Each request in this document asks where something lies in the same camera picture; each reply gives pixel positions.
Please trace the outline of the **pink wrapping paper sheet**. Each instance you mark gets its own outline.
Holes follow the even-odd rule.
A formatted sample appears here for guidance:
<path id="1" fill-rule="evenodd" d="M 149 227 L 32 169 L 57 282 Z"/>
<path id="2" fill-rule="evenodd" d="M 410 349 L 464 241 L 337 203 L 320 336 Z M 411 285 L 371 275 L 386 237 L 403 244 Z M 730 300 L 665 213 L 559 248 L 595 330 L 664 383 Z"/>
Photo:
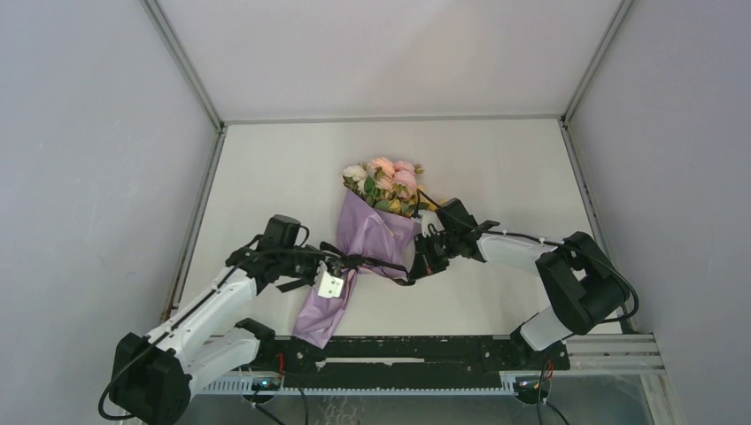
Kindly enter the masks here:
<path id="1" fill-rule="evenodd" d="M 339 298 L 318 297 L 310 290 L 294 324 L 292 335 L 324 348 L 345 316 L 360 274 L 368 271 L 395 283 L 409 284 L 406 248 L 421 227 L 417 221 L 369 206 L 352 191 L 345 193 L 334 253 L 341 258 L 345 288 Z"/>

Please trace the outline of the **yellow fake flower stem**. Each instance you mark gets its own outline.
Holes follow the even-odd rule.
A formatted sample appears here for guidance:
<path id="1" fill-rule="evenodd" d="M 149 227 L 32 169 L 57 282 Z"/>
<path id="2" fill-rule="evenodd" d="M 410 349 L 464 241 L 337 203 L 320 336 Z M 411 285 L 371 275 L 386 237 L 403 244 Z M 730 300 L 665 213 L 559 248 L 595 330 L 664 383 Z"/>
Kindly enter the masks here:
<path id="1" fill-rule="evenodd" d="M 385 198 L 386 212 L 404 217 L 416 217 L 422 210 L 436 213 L 440 203 L 430 201 L 424 195 L 425 188 L 422 185 L 417 187 L 413 195 L 407 195 L 405 192 L 391 193 Z"/>

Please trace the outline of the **pink fake flower stem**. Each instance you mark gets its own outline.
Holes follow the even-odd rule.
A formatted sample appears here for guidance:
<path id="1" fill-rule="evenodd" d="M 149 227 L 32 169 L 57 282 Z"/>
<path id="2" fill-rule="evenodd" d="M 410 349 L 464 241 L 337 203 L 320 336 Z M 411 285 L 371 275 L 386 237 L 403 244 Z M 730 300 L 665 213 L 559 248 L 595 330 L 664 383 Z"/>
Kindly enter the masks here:
<path id="1" fill-rule="evenodd" d="M 366 163 L 365 171 L 368 177 L 362 188 L 372 200 L 412 202 L 417 199 L 421 187 L 418 178 L 424 173 L 424 168 L 421 164 L 381 157 Z"/>

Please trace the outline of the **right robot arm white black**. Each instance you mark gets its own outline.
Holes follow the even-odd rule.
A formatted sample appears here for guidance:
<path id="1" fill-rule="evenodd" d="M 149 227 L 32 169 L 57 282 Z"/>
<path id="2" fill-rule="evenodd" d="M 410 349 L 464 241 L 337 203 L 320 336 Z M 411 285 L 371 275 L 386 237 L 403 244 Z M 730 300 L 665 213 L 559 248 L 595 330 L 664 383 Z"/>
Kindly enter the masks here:
<path id="1" fill-rule="evenodd" d="M 421 205 L 417 218 L 421 231 L 414 237 L 410 282 L 445 271 L 457 257 L 539 277 L 549 306 L 511 335 L 513 360 L 520 367 L 534 368 L 552 345 L 614 321 L 614 311 L 628 302 L 639 306 L 635 289 L 584 232 L 549 240 L 504 230 L 497 221 L 477 222 L 458 198 Z"/>

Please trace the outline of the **white fake flower stem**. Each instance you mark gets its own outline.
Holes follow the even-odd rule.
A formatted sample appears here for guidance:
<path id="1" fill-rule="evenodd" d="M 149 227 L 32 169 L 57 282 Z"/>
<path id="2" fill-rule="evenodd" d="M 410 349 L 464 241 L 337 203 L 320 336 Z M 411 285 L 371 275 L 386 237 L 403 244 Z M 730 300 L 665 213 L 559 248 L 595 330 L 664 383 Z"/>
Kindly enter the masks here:
<path id="1" fill-rule="evenodd" d="M 348 166 L 343 171 L 344 185 L 353 192 L 363 193 L 367 178 L 368 172 L 360 164 Z"/>

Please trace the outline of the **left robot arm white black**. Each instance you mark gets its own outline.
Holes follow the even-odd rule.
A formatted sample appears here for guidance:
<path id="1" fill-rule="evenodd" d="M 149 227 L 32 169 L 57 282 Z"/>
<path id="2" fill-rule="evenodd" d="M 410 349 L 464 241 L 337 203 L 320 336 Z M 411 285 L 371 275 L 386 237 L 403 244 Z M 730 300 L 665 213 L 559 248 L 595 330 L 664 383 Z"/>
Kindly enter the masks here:
<path id="1" fill-rule="evenodd" d="M 172 318 L 143 336 L 122 337 L 111 380 L 97 403 L 99 415 L 108 421 L 174 424 L 205 386 L 233 369 L 251 364 L 282 373 L 283 355 L 266 325 L 243 319 L 224 336 L 210 337 L 279 278 L 290 278 L 280 287 L 287 292 L 340 268 L 337 255 L 298 244 L 302 229 L 298 220 L 272 216 L 264 232 L 233 251 L 213 281 Z"/>

